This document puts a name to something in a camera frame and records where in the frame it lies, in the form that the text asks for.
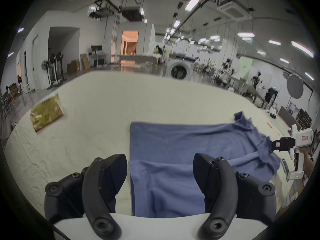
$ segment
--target air conditioning unit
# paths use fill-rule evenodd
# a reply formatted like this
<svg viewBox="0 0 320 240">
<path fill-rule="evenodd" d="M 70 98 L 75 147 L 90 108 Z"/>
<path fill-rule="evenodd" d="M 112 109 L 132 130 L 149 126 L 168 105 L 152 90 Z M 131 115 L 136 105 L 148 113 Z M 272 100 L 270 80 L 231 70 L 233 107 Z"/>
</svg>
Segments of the air conditioning unit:
<svg viewBox="0 0 320 240">
<path fill-rule="evenodd" d="M 222 2 L 217 7 L 217 10 L 230 17 L 234 21 L 241 22 L 252 19 L 248 9 L 236 0 Z"/>
</svg>

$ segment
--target person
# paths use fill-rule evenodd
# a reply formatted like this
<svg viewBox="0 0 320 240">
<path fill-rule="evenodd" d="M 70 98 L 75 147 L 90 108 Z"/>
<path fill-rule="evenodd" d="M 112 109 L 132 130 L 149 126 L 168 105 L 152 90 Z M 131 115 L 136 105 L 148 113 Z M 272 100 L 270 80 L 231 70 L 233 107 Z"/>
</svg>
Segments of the person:
<svg viewBox="0 0 320 240">
<path fill-rule="evenodd" d="M 158 53 L 160 53 L 161 55 L 163 55 L 163 50 L 160 48 L 160 46 L 156 46 L 156 48 L 158 49 Z"/>
<path fill-rule="evenodd" d="M 304 162 L 303 162 L 303 170 L 308 178 L 310 178 L 310 175 L 314 168 L 314 163 L 311 161 L 309 153 L 306 149 L 306 147 L 300 148 L 300 151 L 303 153 Z M 294 166 L 296 166 L 297 159 L 293 160 Z"/>
</svg>

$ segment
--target ceiling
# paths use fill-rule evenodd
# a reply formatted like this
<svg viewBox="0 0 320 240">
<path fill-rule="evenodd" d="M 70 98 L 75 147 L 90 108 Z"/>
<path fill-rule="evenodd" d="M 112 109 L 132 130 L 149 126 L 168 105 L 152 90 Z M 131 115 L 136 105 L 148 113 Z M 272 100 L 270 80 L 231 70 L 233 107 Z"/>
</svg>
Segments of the ceiling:
<svg viewBox="0 0 320 240">
<path fill-rule="evenodd" d="M 123 6 L 137 6 L 141 4 L 145 12 L 145 19 L 148 22 L 153 22 L 156 33 L 164 34 L 166 29 L 173 22 L 173 14 L 177 12 L 179 2 L 183 2 L 182 8 L 178 12 L 177 19 L 184 20 L 189 12 L 184 8 L 189 0 L 119 0 Z M 285 0 L 238 0 L 245 7 L 253 8 L 251 12 L 254 20 L 242 21 L 239 23 L 239 30 L 234 31 L 253 32 L 255 34 L 254 41 L 247 43 L 239 40 L 239 49 L 242 54 L 251 57 L 257 57 L 273 62 L 282 67 L 287 67 L 288 70 L 296 71 L 302 76 L 304 72 L 308 72 L 314 77 L 314 82 L 319 81 L 320 73 L 316 65 L 316 59 L 311 58 L 301 50 L 294 48 L 291 41 L 296 41 L 308 49 L 312 50 L 315 57 L 318 56 L 317 51 L 312 46 L 307 38 L 307 33 L 301 24 L 301 21 L 296 15 L 286 12 L 286 9 L 293 10 Z M 18 52 L 23 39 L 30 32 L 35 23 L 42 17 L 47 10 L 62 10 L 75 13 L 85 11 L 88 6 L 93 5 L 94 0 L 35 0 L 24 18 L 21 26 L 25 30 L 16 35 L 12 44 L 11 50 Z M 194 39 L 209 38 L 211 35 L 225 36 L 226 25 L 231 22 L 231 19 L 226 17 L 221 12 L 218 12 L 217 5 L 214 0 L 207 2 L 202 8 L 190 17 L 189 20 L 182 26 L 183 35 L 192 34 L 195 29 Z M 214 21 L 215 18 L 221 17 L 220 20 Z M 268 40 L 281 42 L 281 46 L 273 45 Z M 263 57 L 257 54 L 258 50 L 266 52 Z M 290 61 L 286 65 L 280 58 Z"/>
</svg>

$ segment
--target monitor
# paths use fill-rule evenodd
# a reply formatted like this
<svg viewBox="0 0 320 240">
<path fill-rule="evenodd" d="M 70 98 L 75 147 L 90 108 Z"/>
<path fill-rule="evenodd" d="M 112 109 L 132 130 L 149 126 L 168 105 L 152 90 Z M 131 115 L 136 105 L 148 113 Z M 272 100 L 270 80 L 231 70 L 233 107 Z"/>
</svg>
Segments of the monitor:
<svg viewBox="0 0 320 240">
<path fill-rule="evenodd" d="M 91 50 L 93 52 L 95 51 L 102 51 L 102 45 L 94 45 L 94 46 L 91 46 Z"/>
</svg>

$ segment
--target cardboard box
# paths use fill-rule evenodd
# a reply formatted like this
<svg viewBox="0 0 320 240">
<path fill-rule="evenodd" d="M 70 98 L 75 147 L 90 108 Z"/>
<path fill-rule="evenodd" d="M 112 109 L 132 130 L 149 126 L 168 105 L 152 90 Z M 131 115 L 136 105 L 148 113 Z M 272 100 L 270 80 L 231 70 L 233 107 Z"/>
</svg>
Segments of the cardboard box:
<svg viewBox="0 0 320 240">
<path fill-rule="evenodd" d="M 85 53 L 83 53 L 83 54 L 80 55 L 80 57 L 82 59 L 84 68 L 86 70 L 90 70 L 90 63 L 89 63 L 89 60 L 88 60 L 88 56 Z"/>
<path fill-rule="evenodd" d="M 80 62 L 79 60 L 73 60 L 71 63 L 66 65 L 66 70 L 68 74 L 74 74 L 80 72 Z"/>
</svg>

